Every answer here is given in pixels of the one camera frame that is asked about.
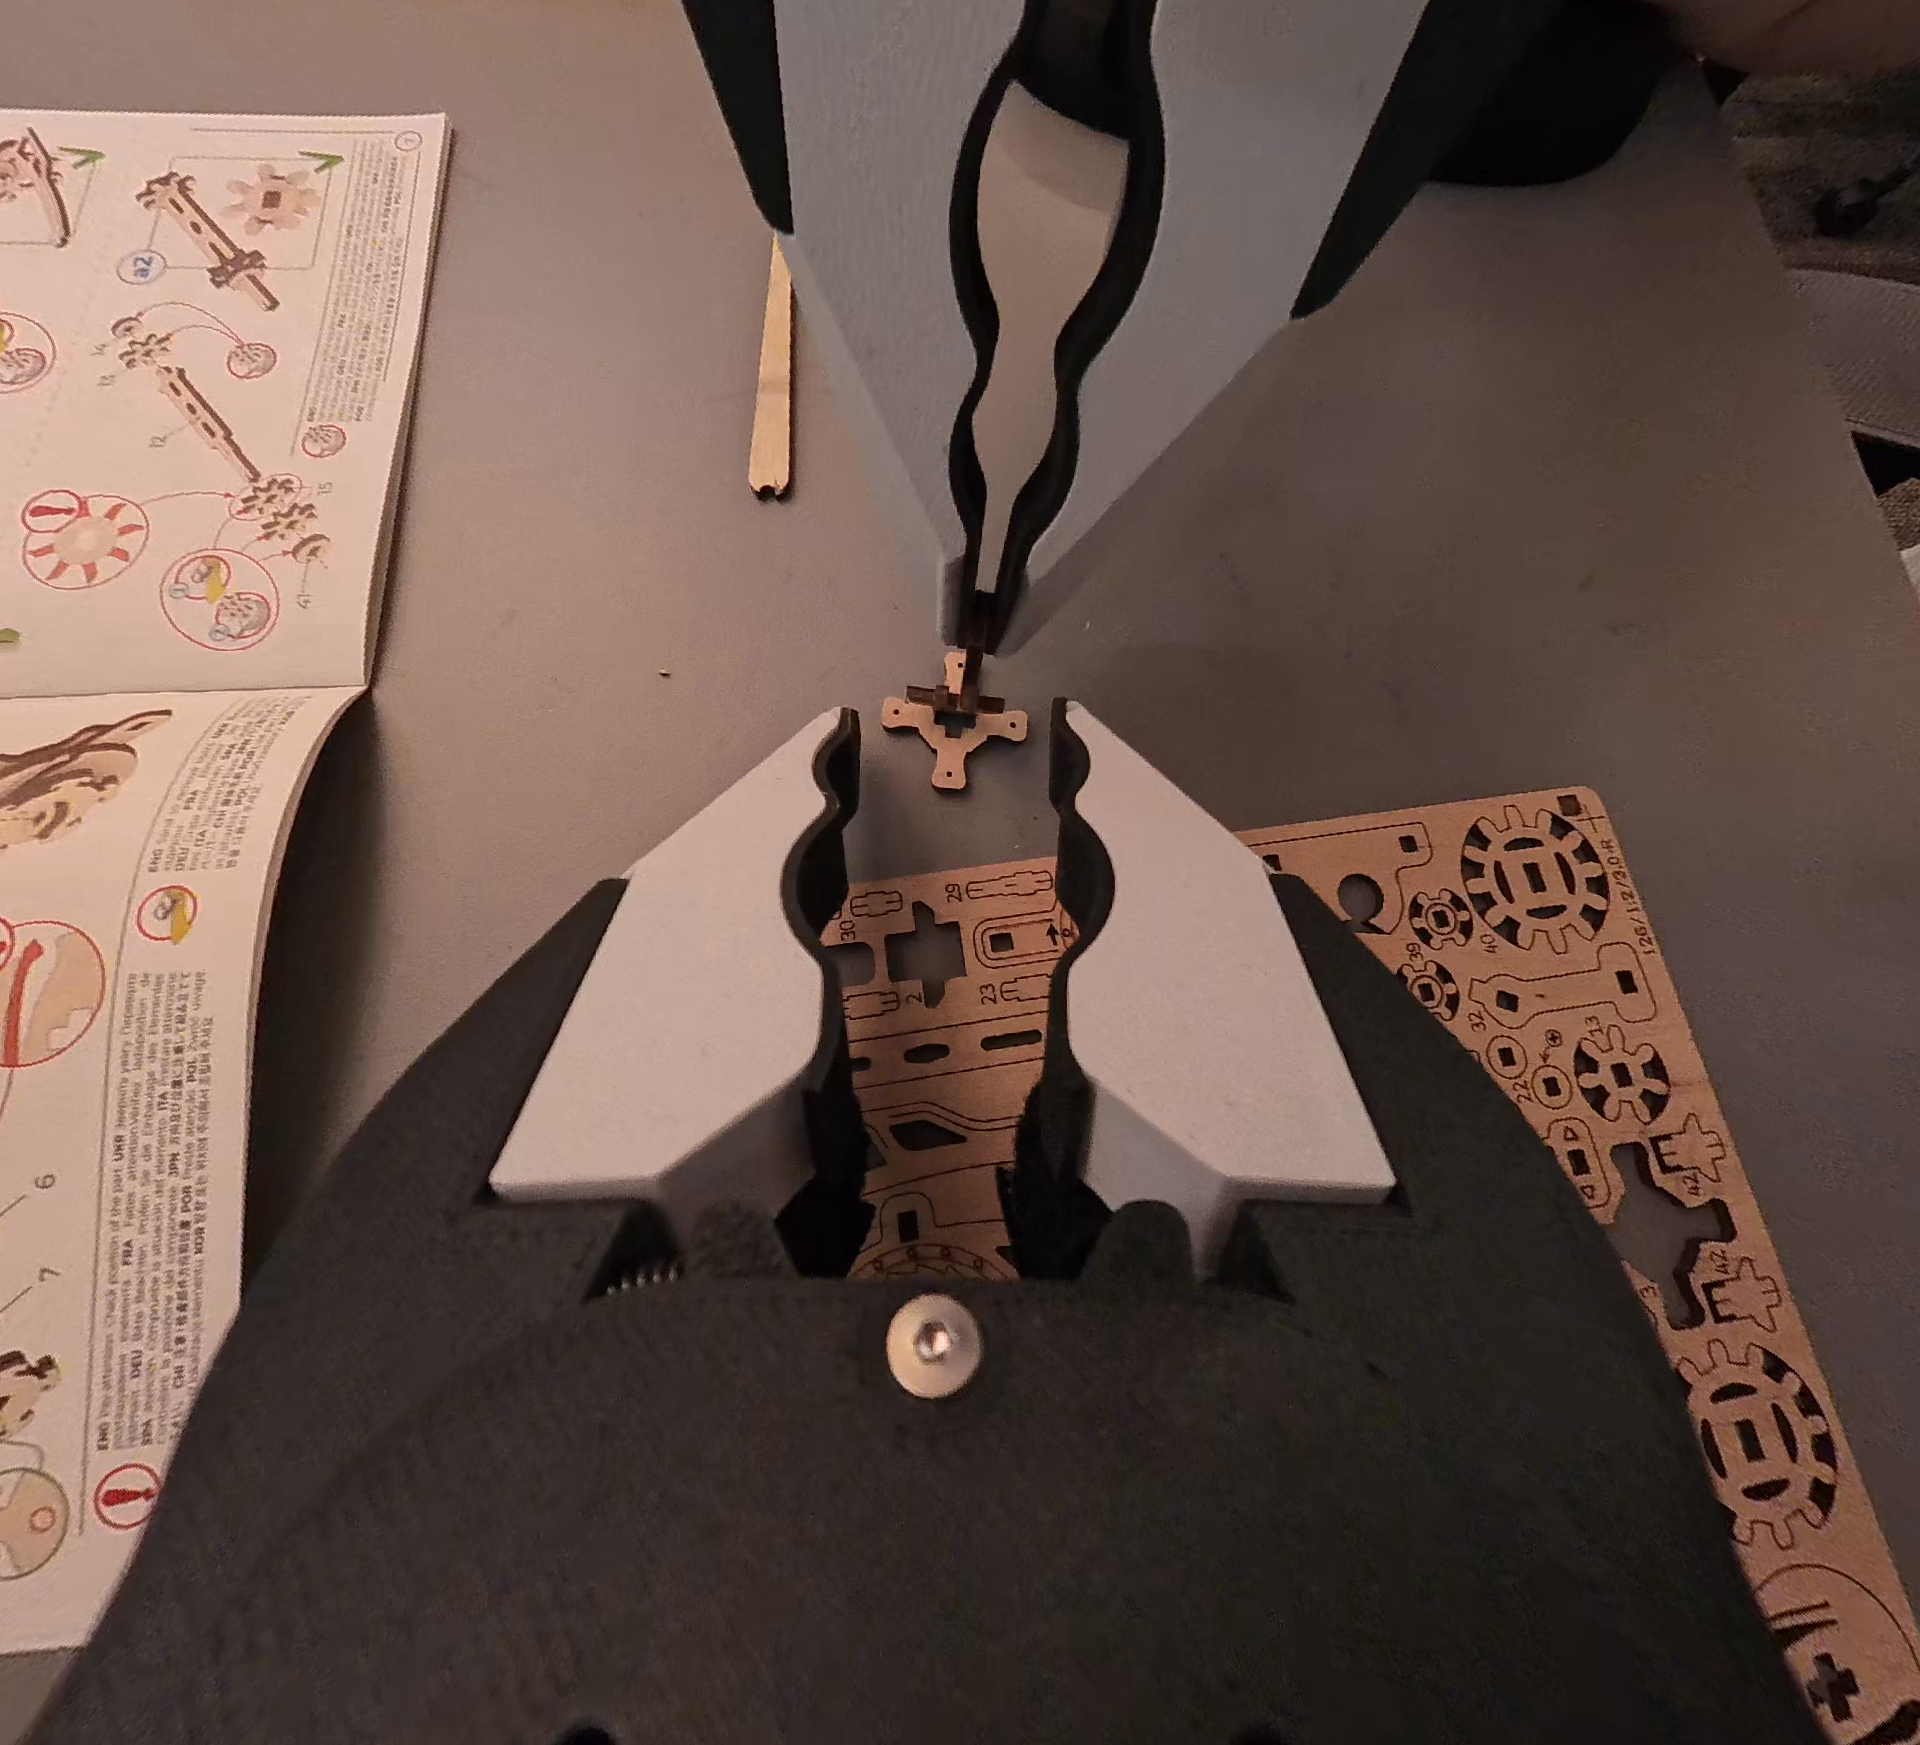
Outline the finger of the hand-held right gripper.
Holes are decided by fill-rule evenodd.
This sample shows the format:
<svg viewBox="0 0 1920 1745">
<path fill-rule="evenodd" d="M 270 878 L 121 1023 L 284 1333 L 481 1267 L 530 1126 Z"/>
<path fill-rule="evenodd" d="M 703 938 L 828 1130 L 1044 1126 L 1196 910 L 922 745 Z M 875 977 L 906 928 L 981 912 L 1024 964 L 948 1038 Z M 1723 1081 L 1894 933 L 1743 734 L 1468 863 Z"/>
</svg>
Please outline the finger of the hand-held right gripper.
<svg viewBox="0 0 1920 1745">
<path fill-rule="evenodd" d="M 1011 650 L 1064 602 L 1100 522 L 1291 319 L 1427 1 L 1126 0 L 1123 207 L 975 642 Z"/>
<path fill-rule="evenodd" d="M 955 635 L 981 526 L 970 414 L 995 347 L 977 172 L 1029 0 L 773 1 L 802 323 Z"/>
</svg>

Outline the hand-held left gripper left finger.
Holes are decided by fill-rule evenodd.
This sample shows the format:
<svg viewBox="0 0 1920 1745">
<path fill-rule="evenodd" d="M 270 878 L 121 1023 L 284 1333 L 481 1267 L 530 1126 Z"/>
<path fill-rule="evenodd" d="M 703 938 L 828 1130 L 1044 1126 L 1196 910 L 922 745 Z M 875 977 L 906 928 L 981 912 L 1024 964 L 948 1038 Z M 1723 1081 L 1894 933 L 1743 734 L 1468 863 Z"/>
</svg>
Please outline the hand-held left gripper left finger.
<svg viewBox="0 0 1920 1745">
<path fill-rule="evenodd" d="M 495 1193 L 642 1200 L 679 1240 L 739 1201 L 798 1269 L 853 1267 L 866 1130 L 822 933 L 858 757 L 856 711 L 830 707 L 630 871 Z"/>
</svg>

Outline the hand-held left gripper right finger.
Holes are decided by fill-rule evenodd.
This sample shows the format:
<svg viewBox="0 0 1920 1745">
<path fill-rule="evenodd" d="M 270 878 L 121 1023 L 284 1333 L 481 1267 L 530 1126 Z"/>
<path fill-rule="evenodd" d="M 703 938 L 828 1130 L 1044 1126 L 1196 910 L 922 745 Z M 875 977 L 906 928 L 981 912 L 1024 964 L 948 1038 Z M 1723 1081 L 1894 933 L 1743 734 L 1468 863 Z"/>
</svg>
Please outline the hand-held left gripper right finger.
<svg viewBox="0 0 1920 1745">
<path fill-rule="evenodd" d="M 1031 1096 L 1031 1264 L 1086 1267 L 1140 1201 L 1196 1269 L 1253 1269 L 1281 1234 L 1424 1234 L 1373 1108 L 1408 1104 L 1438 1028 L 1088 705 L 1053 704 L 1049 761 L 1074 940 Z"/>
</svg>

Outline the cross-shaped wooden model part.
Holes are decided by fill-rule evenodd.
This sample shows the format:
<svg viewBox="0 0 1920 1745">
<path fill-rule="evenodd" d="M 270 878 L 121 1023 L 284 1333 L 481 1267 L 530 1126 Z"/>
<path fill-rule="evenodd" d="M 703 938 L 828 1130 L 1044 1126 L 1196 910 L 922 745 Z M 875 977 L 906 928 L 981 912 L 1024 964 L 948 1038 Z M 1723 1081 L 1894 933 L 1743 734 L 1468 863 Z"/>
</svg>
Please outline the cross-shaped wooden model part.
<svg viewBox="0 0 1920 1745">
<path fill-rule="evenodd" d="M 967 760 L 992 739 L 1022 744 L 1027 737 L 1027 711 L 1003 707 L 998 698 L 980 695 L 967 704 L 961 692 L 911 686 L 900 698 L 881 704 L 881 723 L 889 731 L 913 730 L 934 752 L 932 783 L 944 792 L 967 787 Z"/>
</svg>

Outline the laser-cut wooden parts sheet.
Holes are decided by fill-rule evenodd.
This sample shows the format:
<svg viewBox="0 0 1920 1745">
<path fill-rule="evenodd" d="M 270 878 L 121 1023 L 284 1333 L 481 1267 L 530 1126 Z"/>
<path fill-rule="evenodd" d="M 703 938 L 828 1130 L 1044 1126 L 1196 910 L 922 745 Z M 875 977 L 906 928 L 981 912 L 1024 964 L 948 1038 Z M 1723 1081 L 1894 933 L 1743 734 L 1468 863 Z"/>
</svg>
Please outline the laser-cut wooden parts sheet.
<svg viewBox="0 0 1920 1745">
<path fill-rule="evenodd" d="M 1917 1741 L 1917 1618 L 1644 898 L 1583 785 L 1248 828 L 1606 1226 L 1830 1741 Z M 1074 940 L 1053 860 L 855 882 L 827 928 L 868 1133 L 856 1278 L 1009 1281 L 998 1175 Z"/>
</svg>

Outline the thin wooden stick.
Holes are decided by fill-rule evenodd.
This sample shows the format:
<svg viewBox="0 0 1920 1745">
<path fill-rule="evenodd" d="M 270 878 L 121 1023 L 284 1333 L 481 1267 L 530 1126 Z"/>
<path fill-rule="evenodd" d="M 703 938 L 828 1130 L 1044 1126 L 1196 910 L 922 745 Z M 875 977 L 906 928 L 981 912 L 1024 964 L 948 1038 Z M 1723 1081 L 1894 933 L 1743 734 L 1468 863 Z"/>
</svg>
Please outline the thin wooden stick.
<svg viewBox="0 0 1920 1745">
<path fill-rule="evenodd" d="M 781 236 L 773 239 L 767 303 L 759 350 L 756 414 L 748 485 L 762 503 L 785 501 L 794 457 L 794 287 Z"/>
</svg>

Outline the paper instruction booklet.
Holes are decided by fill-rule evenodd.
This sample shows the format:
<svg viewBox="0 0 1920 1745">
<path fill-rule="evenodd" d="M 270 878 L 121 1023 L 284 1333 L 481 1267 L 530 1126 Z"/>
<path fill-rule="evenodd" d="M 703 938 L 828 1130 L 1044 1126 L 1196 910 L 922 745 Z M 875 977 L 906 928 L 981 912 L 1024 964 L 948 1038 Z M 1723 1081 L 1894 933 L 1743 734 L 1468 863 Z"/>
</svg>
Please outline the paper instruction booklet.
<svg viewBox="0 0 1920 1745">
<path fill-rule="evenodd" d="M 241 1278 L 261 954 L 372 677 L 443 117 L 3 121 L 3 1651 L 91 1635 Z"/>
</svg>

